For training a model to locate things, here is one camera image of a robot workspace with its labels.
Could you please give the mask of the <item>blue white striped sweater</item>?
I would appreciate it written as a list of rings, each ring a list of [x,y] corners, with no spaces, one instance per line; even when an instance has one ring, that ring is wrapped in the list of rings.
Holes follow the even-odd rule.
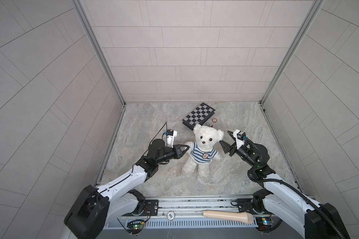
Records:
[[[209,164],[217,155],[217,151],[214,148],[211,151],[202,151],[196,142],[187,142],[186,145],[189,146],[187,153],[198,164]]]

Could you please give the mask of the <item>white teddy bear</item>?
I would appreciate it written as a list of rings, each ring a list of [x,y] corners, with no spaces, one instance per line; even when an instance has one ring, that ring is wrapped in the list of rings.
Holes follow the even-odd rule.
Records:
[[[203,126],[200,124],[195,125],[193,129],[193,133],[195,136],[195,141],[197,146],[202,151],[211,151],[214,146],[219,143],[224,138],[224,132],[220,129],[215,129],[209,126]],[[221,160],[222,156],[217,152],[217,155],[213,160]],[[188,159],[184,166],[182,167],[182,174],[190,175],[194,173],[194,171],[198,170],[198,177],[202,181],[208,181],[210,179],[210,168],[209,164],[198,164],[193,160],[188,154]]]

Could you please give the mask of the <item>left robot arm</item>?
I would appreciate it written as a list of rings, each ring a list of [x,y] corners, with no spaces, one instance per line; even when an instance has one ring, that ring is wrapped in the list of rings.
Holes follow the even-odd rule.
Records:
[[[149,180],[159,165],[171,159],[180,159],[189,146],[166,146],[162,139],[155,139],[132,168],[104,185],[86,186],[67,213],[64,224],[78,239],[95,239],[111,221],[124,214],[140,214],[145,197],[135,188]]]

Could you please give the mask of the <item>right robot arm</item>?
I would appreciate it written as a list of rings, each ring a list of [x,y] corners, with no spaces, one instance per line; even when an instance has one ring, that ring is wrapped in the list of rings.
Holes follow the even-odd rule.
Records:
[[[272,214],[279,218],[267,232],[277,229],[285,222],[304,239],[348,239],[350,236],[339,214],[331,204],[322,204],[285,182],[270,168],[268,150],[262,144],[252,142],[240,130],[229,131],[233,144],[220,141],[224,153],[238,155],[250,165],[248,178],[261,189],[253,193],[247,212]]]

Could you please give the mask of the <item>black folded chess board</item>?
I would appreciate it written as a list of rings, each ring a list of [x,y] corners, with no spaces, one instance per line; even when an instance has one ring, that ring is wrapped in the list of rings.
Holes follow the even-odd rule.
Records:
[[[201,103],[193,111],[191,111],[185,118],[183,118],[182,123],[193,130],[195,125],[203,125],[206,123],[215,113],[215,109],[209,106],[206,103]]]

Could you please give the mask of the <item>white round knob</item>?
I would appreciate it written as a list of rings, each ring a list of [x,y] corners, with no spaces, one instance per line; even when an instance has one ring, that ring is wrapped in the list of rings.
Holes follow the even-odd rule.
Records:
[[[167,213],[167,219],[168,219],[169,221],[172,221],[172,220],[175,219],[175,213],[174,213],[174,211],[169,211],[169,212]]]

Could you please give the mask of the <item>left green circuit board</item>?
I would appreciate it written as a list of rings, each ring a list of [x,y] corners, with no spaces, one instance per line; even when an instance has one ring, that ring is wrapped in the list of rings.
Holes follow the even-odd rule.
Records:
[[[127,223],[126,230],[131,235],[139,234],[145,227],[146,221],[142,219],[132,220]]]

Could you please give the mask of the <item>green circuit board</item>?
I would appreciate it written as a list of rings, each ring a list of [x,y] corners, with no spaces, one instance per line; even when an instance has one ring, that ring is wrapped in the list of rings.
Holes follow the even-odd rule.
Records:
[[[257,230],[260,232],[269,231],[272,228],[273,222],[270,217],[256,217]]]
[[[131,235],[139,234],[145,227],[146,221],[142,219],[132,220],[127,223],[126,230]]]

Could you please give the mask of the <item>right green circuit board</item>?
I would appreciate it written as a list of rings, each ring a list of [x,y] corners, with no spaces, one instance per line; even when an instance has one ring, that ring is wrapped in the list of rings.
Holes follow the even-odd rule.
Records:
[[[273,222],[270,217],[256,217],[257,230],[260,232],[269,231],[272,228]]]

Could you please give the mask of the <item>aluminium mounting rail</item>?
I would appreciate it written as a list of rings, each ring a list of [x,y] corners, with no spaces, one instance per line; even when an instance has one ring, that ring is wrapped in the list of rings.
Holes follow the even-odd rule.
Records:
[[[159,200],[158,214],[152,218],[166,218],[169,211],[174,211],[175,218],[201,218],[203,211],[227,211],[238,213],[235,203],[239,198],[253,198],[252,195],[225,196],[178,196],[178,197],[147,197],[147,200]]]

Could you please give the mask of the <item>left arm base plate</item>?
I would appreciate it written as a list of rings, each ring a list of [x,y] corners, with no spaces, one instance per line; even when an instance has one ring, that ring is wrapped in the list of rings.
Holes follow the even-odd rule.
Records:
[[[156,216],[158,214],[159,200],[145,200],[138,203],[137,208],[131,213],[133,216]]]

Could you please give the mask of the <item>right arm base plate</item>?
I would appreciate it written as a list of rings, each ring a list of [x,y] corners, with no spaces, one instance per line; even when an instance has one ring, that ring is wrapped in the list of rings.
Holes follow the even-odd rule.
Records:
[[[238,208],[239,212],[247,212],[253,215],[273,214],[267,211],[261,203],[258,203],[253,198],[239,198],[235,200],[235,203],[231,203]]]

